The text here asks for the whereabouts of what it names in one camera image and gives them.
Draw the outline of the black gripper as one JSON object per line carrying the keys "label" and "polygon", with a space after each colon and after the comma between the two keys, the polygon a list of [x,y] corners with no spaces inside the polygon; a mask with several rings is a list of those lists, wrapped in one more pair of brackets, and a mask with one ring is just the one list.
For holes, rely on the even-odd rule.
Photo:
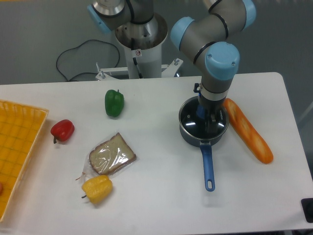
{"label": "black gripper", "polygon": [[221,109],[226,98],[226,91],[222,93],[212,93],[208,91],[202,83],[194,84],[194,93],[198,94],[198,107],[196,114],[199,117],[208,115],[206,131],[209,134],[219,134],[221,132],[220,118],[215,113]]}

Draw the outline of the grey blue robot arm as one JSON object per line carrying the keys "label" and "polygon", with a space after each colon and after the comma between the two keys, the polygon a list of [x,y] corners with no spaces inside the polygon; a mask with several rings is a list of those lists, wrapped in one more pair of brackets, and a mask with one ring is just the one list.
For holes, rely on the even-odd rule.
{"label": "grey blue robot arm", "polygon": [[197,116],[211,125],[240,61],[237,48],[227,38],[255,21],[256,8],[250,0],[209,0],[207,7],[208,15],[202,20],[184,17],[171,30],[150,0],[96,0],[87,9],[100,30],[114,32],[124,47],[130,78],[161,75],[161,45],[169,37],[202,73],[195,87],[200,104]]}

